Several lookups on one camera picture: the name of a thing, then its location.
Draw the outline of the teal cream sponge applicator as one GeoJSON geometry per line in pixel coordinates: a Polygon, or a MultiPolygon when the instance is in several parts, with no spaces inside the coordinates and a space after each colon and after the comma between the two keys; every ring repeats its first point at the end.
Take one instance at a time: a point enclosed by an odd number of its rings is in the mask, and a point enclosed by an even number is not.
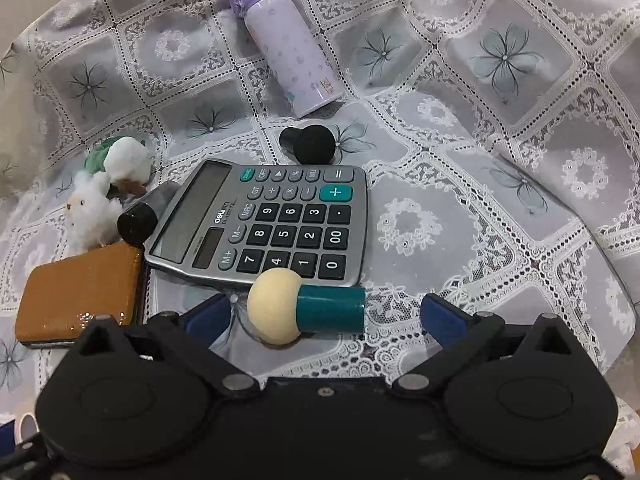
{"type": "Polygon", "coordinates": [[[306,285],[292,270],[262,272],[246,310],[257,337],[286,346],[302,334],[362,334],[366,291],[361,287],[306,285]]]}

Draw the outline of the dark bottle black cap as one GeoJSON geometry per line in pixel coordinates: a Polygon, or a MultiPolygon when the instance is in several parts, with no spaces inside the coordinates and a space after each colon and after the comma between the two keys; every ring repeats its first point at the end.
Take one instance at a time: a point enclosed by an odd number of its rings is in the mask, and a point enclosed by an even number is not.
{"type": "Polygon", "coordinates": [[[122,240],[142,248],[179,188],[177,182],[164,182],[125,209],[117,219],[117,231],[122,240]]]}

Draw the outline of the grey desk calculator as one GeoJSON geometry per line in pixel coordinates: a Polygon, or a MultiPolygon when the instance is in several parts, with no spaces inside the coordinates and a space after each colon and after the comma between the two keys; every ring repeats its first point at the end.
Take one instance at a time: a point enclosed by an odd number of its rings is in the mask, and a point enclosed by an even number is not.
{"type": "Polygon", "coordinates": [[[153,235],[153,269],[214,287],[253,285],[287,268],[311,285],[358,284],[368,188],[354,166],[246,166],[203,160],[184,180],[153,235]]]}

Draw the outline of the black sponge applicator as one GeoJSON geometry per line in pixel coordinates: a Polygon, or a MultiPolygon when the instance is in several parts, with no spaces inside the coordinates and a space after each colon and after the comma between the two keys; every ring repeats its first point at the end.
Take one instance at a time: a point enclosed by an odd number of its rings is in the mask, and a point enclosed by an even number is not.
{"type": "Polygon", "coordinates": [[[301,165],[331,165],[333,162],[335,139],[325,126],[285,128],[280,133],[279,142],[282,150],[301,165]]]}

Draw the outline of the white lace floral cloth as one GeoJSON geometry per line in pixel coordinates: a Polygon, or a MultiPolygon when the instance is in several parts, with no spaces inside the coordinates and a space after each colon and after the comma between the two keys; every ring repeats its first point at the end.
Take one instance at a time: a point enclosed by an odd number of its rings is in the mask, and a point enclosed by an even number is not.
{"type": "MultiPolygon", "coordinates": [[[[639,0],[293,0],[344,96],[314,114],[370,186],[362,336],[221,353],[259,379],[395,378],[436,352],[436,292],[511,323],[559,315],[615,391],[608,456],[639,443],[639,0]]],[[[149,144],[154,183],[208,156],[283,164],[294,124],[229,0],[1,0],[1,418],[62,360],[14,336],[94,148],[149,144]]]]}

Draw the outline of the purple thermos bottle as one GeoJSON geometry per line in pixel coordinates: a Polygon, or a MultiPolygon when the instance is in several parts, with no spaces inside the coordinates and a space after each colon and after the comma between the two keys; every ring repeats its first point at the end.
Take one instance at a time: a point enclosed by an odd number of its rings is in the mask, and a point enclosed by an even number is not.
{"type": "Polygon", "coordinates": [[[343,95],[342,84],[293,0],[229,0],[264,55],[295,117],[343,95]]]}

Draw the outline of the beige tape roll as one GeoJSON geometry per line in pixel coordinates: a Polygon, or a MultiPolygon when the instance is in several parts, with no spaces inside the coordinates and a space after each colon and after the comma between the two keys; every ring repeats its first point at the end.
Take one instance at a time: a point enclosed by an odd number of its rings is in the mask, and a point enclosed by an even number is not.
{"type": "Polygon", "coordinates": [[[38,434],[38,424],[32,413],[24,413],[15,421],[15,443],[20,444],[38,434]]]}

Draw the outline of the brown leather wallet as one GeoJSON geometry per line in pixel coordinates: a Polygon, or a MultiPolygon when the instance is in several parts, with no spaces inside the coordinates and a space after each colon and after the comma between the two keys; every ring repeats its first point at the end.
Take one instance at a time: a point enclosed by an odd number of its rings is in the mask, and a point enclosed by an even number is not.
{"type": "Polygon", "coordinates": [[[143,252],[125,242],[38,266],[29,275],[14,325],[27,347],[67,346],[91,320],[140,318],[143,252]]]}

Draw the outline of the white plush toy green hat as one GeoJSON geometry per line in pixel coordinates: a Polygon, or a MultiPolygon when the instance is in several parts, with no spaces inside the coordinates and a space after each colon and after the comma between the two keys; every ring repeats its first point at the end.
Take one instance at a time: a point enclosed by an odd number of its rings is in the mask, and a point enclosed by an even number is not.
{"type": "Polygon", "coordinates": [[[118,239],[122,199],[145,194],[152,166],[145,142],[133,136],[113,136],[90,152],[65,203],[67,234],[76,254],[118,239]]]}

